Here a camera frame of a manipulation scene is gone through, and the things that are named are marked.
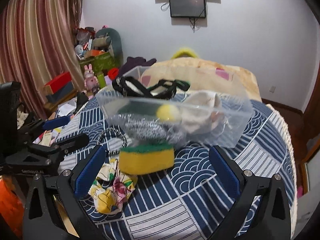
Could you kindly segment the white cloth in bin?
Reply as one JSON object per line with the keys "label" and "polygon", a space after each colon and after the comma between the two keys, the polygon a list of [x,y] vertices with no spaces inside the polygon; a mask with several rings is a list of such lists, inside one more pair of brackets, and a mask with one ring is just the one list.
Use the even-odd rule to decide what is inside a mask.
{"label": "white cloth in bin", "polygon": [[204,134],[219,124],[222,114],[218,94],[210,90],[199,90],[188,96],[181,104],[181,125],[188,134]]}

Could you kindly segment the dark purple garment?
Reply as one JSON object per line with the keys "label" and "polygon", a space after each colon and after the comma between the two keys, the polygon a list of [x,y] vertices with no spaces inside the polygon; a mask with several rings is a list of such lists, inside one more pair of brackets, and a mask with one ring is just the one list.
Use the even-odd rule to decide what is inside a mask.
{"label": "dark purple garment", "polygon": [[123,76],[125,73],[127,73],[129,70],[137,67],[149,67],[152,66],[154,63],[156,63],[157,60],[155,58],[150,59],[149,61],[146,61],[143,57],[127,57],[127,61],[119,68],[118,77]]}

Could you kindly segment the teal neck pillow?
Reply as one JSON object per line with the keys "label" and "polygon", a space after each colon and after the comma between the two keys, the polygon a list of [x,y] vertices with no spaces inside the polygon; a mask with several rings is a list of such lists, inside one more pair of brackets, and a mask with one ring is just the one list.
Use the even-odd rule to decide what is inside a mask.
{"label": "teal neck pillow", "polygon": [[122,55],[121,38],[113,28],[103,28],[97,31],[92,46],[109,52],[113,57]]}

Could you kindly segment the striped pink curtain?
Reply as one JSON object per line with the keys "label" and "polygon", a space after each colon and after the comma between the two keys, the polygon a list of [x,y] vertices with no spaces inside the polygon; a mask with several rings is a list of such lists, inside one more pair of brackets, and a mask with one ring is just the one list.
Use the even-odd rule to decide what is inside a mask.
{"label": "striped pink curtain", "polygon": [[1,13],[1,82],[20,82],[22,101],[40,118],[50,80],[69,72],[84,88],[74,50],[81,13],[82,0],[10,0]]}

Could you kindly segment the bagged black white fabric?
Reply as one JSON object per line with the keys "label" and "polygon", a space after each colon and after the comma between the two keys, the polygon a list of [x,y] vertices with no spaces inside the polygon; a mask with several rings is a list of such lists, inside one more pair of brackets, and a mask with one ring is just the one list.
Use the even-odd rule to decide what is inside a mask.
{"label": "bagged black white fabric", "polygon": [[152,144],[181,145],[187,140],[187,134],[180,128],[180,125],[170,122],[129,119],[125,124],[125,129],[130,137]]}

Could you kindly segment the red box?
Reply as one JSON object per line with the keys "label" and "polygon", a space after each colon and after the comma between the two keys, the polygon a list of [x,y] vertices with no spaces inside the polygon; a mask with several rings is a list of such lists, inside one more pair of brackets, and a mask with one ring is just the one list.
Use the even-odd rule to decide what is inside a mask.
{"label": "red box", "polygon": [[45,95],[55,94],[58,90],[64,87],[67,83],[72,80],[70,72],[64,72],[43,86],[43,91]]}

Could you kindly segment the yellow fuzzy ball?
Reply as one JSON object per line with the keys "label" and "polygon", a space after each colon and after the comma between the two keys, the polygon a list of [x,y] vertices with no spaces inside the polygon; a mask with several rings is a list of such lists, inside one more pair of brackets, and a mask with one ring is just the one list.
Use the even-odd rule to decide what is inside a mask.
{"label": "yellow fuzzy ball", "polygon": [[161,121],[179,122],[181,120],[179,108],[169,104],[159,106],[156,116]]}

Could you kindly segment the green bottle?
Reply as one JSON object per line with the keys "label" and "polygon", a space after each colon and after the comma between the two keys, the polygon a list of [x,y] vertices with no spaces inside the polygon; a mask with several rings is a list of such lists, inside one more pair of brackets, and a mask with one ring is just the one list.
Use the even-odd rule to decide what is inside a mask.
{"label": "green bottle", "polygon": [[104,76],[103,72],[98,73],[96,75],[96,77],[97,77],[97,80],[99,82],[100,89],[106,87],[106,81],[105,81],[105,76]]}

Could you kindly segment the red fabric item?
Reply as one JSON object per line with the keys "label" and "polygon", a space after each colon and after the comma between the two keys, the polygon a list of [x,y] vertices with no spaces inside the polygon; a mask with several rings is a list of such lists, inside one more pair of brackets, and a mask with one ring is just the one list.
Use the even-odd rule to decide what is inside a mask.
{"label": "red fabric item", "polygon": [[111,68],[107,72],[107,75],[108,75],[109,79],[112,80],[112,81],[117,78],[118,74],[119,74],[119,69],[118,68]]}

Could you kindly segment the yellow green sponge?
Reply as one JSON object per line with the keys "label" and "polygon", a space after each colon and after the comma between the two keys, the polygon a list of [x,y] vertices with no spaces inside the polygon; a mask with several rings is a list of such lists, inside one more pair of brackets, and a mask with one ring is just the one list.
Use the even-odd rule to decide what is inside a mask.
{"label": "yellow green sponge", "polygon": [[146,144],[120,150],[119,169],[129,175],[145,175],[174,165],[174,148],[168,144]]}

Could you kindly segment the clear plastic storage bin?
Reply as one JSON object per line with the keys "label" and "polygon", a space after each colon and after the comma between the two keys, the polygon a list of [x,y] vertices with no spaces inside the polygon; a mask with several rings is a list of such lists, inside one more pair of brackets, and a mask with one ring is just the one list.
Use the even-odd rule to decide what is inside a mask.
{"label": "clear plastic storage bin", "polygon": [[[141,80],[141,75],[148,68],[134,68],[120,77],[113,87],[99,92],[96,96],[99,107],[108,123],[119,126],[125,133],[125,124],[129,119],[169,122],[157,118],[156,111],[159,106],[169,104],[180,110],[182,102],[191,94],[199,91],[190,90],[190,84],[182,80],[161,79],[156,85],[148,87]],[[183,129],[181,120],[170,123],[179,124],[180,128],[186,132],[186,142],[195,141],[233,148],[254,114],[253,106],[247,95],[216,93],[221,100],[221,107],[217,110],[222,116],[219,119],[219,124],[212,131],[204,134],[188,134]]]}

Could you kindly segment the green cardboard box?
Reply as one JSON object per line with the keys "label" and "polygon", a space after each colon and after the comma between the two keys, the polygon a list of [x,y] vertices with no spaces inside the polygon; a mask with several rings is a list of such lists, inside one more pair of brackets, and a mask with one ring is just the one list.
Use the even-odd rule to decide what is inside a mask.
{"label": "green cardboard box", "polygon": [[85,71],[84,66],[91,64],[95,74],[104,73],[112,68],[119,68],[121,65],[120,58],[112,57],[109,52],[80,60],[79,64],[82,73]]}

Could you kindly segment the yellow fuzzy hoop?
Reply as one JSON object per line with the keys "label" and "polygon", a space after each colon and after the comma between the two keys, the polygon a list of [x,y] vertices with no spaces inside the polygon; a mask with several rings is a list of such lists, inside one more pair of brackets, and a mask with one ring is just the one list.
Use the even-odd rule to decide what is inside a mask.
{"label": "yellow fuzzy hoop", "polygon": [[171,57],[172,60],[179,59],[182,57],[199,58],[198,54],[191,48],[183,47],[177,50]]}

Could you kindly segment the small black wall monitor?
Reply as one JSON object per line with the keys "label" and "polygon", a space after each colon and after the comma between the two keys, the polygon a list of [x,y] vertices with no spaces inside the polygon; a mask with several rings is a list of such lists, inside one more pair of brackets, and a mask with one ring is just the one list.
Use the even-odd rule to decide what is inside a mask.
{"label": "small black wall monitor", "polygon": [[169,0],[171,18],[206,18],[206,0]]}

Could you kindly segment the floral fabric scrunchie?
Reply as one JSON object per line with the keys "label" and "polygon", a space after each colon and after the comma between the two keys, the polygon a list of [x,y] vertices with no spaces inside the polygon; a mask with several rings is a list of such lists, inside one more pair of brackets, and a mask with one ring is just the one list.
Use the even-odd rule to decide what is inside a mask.
{"label": "floral fabric scrunchie", "polygon": [[120,213],[135,191],[137,181],[137,176],[120,171],[118,159],[104,163],[88,191],[96,211],[107,215]]}

